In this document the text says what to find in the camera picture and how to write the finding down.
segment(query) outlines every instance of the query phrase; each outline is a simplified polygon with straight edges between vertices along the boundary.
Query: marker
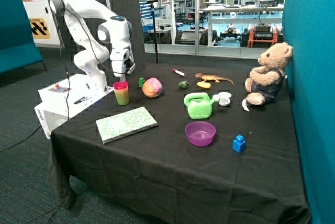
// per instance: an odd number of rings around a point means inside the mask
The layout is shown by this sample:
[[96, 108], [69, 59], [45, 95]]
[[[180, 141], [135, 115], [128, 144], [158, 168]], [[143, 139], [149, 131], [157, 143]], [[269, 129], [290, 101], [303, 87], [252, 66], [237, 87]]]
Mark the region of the marker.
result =
[[76, 105], [76, 104], [79, 104], [79, 103], [81, 103], [81, 102], [83, 102], [83, 101], [85, 101], [85, 100], [89, 100], [89, 98], [88, 97], [82, 97], [81, 99], [79, 99], [79, 100], [77, 100], [76, 102], [74, 102], [74, 104]]
[[183, 73], [183, 72], [180, 72], [180, 71], [178, 71], [178, 70], [176, 70], [176, 69], [173, 69], [173, 72], [175, 72], [175, 73], [179, 74], [180, 76], [186, 76], [186, 74], [185, 74], [185, 73]]

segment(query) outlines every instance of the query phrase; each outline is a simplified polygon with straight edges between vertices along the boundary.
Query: blue chair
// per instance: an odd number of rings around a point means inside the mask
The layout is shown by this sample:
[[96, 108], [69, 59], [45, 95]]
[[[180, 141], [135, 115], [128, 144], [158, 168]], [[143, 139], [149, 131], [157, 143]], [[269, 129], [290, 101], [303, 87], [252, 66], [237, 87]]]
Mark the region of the blue chair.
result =
[[0, 73], [43, 63], [22, 0], [0, 0], [0, 7]]

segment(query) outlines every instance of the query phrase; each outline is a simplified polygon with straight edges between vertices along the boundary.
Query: plastic cup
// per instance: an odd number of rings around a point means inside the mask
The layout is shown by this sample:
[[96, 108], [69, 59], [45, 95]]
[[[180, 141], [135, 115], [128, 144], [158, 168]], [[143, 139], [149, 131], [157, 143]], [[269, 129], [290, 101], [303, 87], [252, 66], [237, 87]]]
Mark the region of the plastic cup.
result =
[[220, 100], [219, 100], [219, 105], [221, 106], [228, 106], [230, 104], [230, 97], [231, 94], [228, 92], [220, 92], [219, 94]]
[[129, 103], [128, 83], [125, 81], [113, 84], [115, 97], [119, 105], [127, 105]]

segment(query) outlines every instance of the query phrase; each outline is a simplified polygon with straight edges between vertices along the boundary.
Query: green toy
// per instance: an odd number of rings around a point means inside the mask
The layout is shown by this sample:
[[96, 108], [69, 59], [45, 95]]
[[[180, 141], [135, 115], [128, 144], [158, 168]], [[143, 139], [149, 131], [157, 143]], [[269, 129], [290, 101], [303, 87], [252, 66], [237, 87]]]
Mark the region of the green toy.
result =
[[139, 87], [143, 87], [143, 83], [145, 82], [144, 78], [140, 77], [139, 81], [138, 81], [138, 86]]
[[188, 81], [182, 81], [178, 84], [179, 88], [187, 89], [188, 88]]
[[219, 102], [219, 100], [219, 95], [214, 95], [210, 99], [205, 92], [190, 93], [185, 96], [184, 104], [191, 119], [204, 119], [209, 118], [212, 112], [212, 104]]

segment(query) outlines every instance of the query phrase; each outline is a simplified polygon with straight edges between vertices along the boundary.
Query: teddy bear ear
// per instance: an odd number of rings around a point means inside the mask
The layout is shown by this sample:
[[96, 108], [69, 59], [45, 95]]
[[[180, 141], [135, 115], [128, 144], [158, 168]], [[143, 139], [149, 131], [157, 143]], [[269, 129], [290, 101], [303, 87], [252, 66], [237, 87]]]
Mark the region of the teddy bear ear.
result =
[[293, 54], [293, 47], [292, 46], [288, 46], [287, 49], [286, 49], [286, 51], [285, 51], [285, 56], [287, 58], [290, 58], [290, 57], [292, 57], [292, 54]]

